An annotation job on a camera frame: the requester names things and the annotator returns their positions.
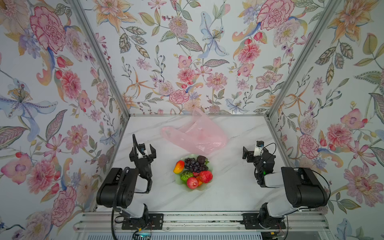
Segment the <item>small red apple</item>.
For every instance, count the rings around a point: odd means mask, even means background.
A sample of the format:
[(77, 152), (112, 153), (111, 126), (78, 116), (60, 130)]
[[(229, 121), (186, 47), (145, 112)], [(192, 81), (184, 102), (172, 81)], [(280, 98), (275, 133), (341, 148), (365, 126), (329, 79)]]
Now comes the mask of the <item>small red apple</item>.
[(188, 178), (187, 187), (191, 190), (196, 189), (199, 186), (199, 181), (195, 177)]

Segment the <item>pink plastic bag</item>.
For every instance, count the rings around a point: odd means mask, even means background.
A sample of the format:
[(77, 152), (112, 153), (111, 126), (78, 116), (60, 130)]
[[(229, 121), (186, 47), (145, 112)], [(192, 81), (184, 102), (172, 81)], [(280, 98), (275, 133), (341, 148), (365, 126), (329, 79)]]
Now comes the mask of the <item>pink plastic bag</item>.
[(202, 156), (221, 150), (228, 143), (224, 130), (198, 108), (193, 110), (189, 123), (178, 129), (164, 127), (161, 134), (174, 145)]

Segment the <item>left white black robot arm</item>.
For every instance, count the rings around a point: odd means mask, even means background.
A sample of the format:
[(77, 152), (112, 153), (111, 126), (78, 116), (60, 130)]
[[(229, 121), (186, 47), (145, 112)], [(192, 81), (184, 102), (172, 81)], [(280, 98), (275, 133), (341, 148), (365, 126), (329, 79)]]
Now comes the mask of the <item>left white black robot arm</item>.
[(134, 194), (148, 194), (152, 188), (152, 162), (157, 157), (156, 149), (139, 144), (133, 135), (133, 147), (129, 159), (134, 168), (111, 168), (98, 190), (96, 201), (99, 206), (112, 209), (132, 226), (146, 226), (149, 211), (146, 204), (134, 199)]

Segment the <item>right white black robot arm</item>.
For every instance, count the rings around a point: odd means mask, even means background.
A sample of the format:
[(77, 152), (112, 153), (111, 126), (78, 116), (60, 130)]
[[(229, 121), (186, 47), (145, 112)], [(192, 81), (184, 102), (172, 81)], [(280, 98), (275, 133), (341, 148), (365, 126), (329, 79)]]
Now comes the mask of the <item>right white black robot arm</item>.
[(312, 169), (282, 167), (279, 172), (275, 172), (276, 156), (262, 143), (253, 151), (243, 147), (242, 158), (254, 164), (254, 176), (261, 188), (284, 191), (283, 196), (262, 204), (256, 216), (243, 214), (247, 229), (283, 228), (284, 219), (289, 214), (327, 205), (330, 195), (316, 177), (317, 172)]

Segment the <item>red yellow mango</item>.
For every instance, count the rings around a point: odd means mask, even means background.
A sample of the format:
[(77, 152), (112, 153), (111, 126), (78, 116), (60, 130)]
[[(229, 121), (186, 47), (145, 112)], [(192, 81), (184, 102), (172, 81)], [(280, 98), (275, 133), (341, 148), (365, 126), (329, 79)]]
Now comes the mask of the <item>red yellow mango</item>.
[(185, 162), (184, 161), (178, 161), (174, 167), (174, 174), (180, 174), (184, 171), (185, 168)]

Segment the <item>green custard apple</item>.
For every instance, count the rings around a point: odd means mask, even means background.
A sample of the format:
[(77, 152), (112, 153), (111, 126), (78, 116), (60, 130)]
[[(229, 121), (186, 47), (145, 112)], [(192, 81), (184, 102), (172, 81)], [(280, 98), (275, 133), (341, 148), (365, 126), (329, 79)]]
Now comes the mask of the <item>green custard apple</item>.
[(183, 171), (180, 175), (180, 179), (182, 180), (182, 182), (184, 183), (187, 183), (188, 179), (189, 178), (193, 178), (194, 177), (194, 174), (193, 172), (191, 171)]

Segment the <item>dark purple grape bunch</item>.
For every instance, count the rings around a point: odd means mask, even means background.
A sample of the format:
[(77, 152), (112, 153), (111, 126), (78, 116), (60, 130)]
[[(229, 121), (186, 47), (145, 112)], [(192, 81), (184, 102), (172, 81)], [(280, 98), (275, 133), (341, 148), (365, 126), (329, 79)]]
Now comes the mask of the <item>dark purple grape bunch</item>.
[(208, 159), (207, 159), (205, 165), (200, 165), (197, 162), (197, 157), (196, 158), (186, 158), (184, 160), (184, 162), (185, 162), (185, 169), (187, 169), (191, 172), (200, 173), (202, 171), (208, 171), (209, 170)]

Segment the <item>dark brown mangosteen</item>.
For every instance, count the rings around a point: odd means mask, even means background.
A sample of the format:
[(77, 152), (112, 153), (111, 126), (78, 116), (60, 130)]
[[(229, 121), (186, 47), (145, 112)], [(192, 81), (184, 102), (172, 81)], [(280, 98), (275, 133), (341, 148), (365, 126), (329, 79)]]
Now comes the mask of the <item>dark brown mangosteen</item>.
[(197, 162), (200, 164), (200, 165), (205, 165), (206, 164), (206, 161), (207, 161), (207, 158), (205, 156), (198, 156), (197, 157)]

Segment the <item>orange red mango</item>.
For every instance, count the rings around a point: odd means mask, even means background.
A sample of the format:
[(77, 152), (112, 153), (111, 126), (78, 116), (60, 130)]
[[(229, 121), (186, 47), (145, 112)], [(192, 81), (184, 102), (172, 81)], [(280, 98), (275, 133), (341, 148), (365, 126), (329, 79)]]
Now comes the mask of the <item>orange red mango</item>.
[(196, 179), (198, 181), (198, 186), (201, 186), (204, 183), (200, 176), (196, 177)]

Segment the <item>light green plate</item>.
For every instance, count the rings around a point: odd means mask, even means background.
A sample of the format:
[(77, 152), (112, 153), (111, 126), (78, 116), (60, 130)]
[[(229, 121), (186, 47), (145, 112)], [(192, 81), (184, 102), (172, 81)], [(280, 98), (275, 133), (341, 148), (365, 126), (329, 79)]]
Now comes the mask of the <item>light green plate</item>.
[(176, 184), (183, 186), (188, 191), (202, 191), (214, 178), (208, 158), (196, 154), (178, 160), (173, 173)]

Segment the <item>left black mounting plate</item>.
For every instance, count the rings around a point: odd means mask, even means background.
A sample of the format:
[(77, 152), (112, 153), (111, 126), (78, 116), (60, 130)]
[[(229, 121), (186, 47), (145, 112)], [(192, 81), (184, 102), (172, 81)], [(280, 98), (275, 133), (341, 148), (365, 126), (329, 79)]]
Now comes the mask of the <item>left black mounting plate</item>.
[(164, 223), (164, 214), (148, 214), (143, 215), (142, 218), (124, 219), (122, 223), (122, 230), (162, 230)]

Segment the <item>black mounting plate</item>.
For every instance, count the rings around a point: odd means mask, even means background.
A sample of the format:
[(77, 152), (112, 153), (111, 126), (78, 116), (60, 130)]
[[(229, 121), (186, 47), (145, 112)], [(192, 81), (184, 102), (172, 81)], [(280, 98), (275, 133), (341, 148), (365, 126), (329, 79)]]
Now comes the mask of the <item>black mounting plate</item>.
[(148, 214), (143, 215), (142, 218), (124, 219), (122, 223), (122, 230), (162, 230), (164, 223), (164, 214)]
[(273, 218), (269, 215), (261, 217), (259, 213), (242, 214), (243, 224), (246, 230), (285, 230), (286, 224), (283, 218)]

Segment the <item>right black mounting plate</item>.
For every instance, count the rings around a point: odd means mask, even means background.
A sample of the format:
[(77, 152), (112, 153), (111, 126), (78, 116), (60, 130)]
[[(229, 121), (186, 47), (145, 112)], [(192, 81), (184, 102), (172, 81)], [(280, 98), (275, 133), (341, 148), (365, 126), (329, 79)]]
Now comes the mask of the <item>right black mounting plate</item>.
[(261, 217), (259, 213), (242, 214), (243, 224), (246, 230), (285, 230), (286, 224), (283, 218), (273, 218), (269, 215)]

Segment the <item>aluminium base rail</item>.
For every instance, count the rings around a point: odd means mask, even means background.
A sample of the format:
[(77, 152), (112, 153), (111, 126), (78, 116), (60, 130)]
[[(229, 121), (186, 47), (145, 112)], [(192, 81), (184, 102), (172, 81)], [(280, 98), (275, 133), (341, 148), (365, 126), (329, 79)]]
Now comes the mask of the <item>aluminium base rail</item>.
[[(278, 225), (261, 227), (256, 223), (256, 212), (151, 212), (151, 220), (142, 231), (167, 232), (327, 232), (329, 225), (319, 212), (295, 212), (285, 217)], [(135, 231), (138, 227), (123, 223), (123, 218), (112, 220), (109, 212), (83, 214), (74, 225), (76, 232), (116, 233)]]

